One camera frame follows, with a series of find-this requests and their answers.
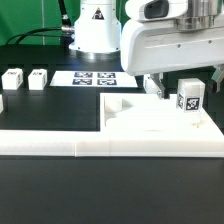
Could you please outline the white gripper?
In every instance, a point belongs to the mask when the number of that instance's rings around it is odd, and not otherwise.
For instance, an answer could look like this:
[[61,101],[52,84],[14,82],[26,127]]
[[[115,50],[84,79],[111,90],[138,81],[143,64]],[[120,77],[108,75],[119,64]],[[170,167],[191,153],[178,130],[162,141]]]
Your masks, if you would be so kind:
[[131,76],[153,74],[157,95],[164,98],[159,73],[215,66],[209,93],[220,91],[224,80],[224,16],[211,28],[179,32],[173,20],[141,23],[130,19],[121,36],[121,66]]

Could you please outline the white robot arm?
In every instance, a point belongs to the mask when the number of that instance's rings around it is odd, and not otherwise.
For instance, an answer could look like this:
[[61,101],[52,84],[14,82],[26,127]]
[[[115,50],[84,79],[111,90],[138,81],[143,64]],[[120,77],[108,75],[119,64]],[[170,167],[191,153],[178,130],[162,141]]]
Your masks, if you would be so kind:
[[121,59],[131,76],[143,76],[145,90],[164,91],[165,72],[213,66],[207,88],[224,80],[224,0],[128,0],[129,20],[115,15],[116,0],[81,0],[74,24],[77,56]]

